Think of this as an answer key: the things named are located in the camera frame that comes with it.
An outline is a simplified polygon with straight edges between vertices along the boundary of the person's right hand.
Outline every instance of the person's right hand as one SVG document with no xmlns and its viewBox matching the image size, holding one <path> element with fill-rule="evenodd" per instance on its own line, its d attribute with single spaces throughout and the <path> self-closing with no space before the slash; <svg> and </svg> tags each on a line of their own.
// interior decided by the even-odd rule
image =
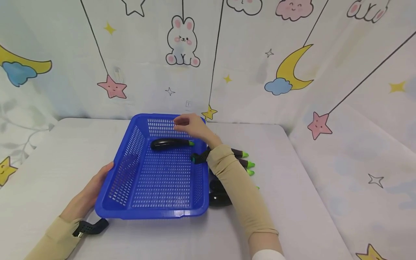
<svg viewBox="0 0 416 260">
<path fill-rule="evenodd" d="M 173 129 L 203 140 L 211 149 L 222 144 L 221 139 L 204 124 L 197 114 L 182 114 L 176 117 L 173 122 L 175 124 Z"/>
</svg>

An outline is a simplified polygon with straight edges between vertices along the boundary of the white table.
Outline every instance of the white table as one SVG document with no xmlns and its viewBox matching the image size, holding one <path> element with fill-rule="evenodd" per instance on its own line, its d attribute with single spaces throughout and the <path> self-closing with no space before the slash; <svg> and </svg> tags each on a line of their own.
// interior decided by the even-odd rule
<svg viewBox="0 0 416 260">
<path fill-rule="evenodd" d="M 0 190 L 0 258 L 21 260 L 100 167 L 111 161 L 129 121 L 64 119 Z M 252 177 L 269 206 L 288 260 L 351 260 L 285 132 L 277 125 L 208 123 L 250 154 Z M 88 221 L 99 217 L 93 212 Z M 232 207 L 174 220 L 110 220 L 74 259 L 248 259 Z"/>
</svg>

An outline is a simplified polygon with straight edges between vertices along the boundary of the person's left hand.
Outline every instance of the person's left hand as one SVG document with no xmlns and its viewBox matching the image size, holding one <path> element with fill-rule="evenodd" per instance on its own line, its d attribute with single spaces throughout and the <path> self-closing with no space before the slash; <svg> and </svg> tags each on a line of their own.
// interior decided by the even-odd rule
<svg viewBox="0 0 416 260">
<path fill-rule="evenodd" d="M 107 173 L 113 166 L 113 162 L 103 166 L 98 173 L 92 177 L 85 188 L 77 194 L 64 209 L 60 215 L 63 220 L 72 222 L 78 218 L 84 218 L 87 215 L 97 201 L 98 194 L 107 177 Z"/>
</svg>

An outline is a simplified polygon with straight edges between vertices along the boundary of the black wrist strap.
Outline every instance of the black wrist strap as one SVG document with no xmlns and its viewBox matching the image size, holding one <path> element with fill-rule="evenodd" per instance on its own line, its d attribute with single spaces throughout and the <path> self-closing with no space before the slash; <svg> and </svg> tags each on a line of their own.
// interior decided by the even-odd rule
<svg viewBox="0 0 416 260">
<path fill-rule="evenodd" d="M 77 229 L 72 233 L 74 237 L 81 238 L 86 235 L 97 235 L 108 227 L 109 223 L 105 218 L 100 219 L 97 223 L 91 224 L 86 221 L 80 221 Z"/>
</svg>

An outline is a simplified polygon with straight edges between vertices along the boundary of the curtain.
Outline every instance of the curtain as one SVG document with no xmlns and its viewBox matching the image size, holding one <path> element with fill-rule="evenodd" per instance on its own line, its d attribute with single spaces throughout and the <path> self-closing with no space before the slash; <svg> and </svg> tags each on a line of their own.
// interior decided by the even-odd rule
<svg viewBox="0 0 416 260">
<path fill-rule="evenodd" d="M 354 258 L 410 259 L 415 13 L 413 0 L 3 1 L 1 158 L 18 168 L 65 117 L 280 124 Z"/>
</svg>

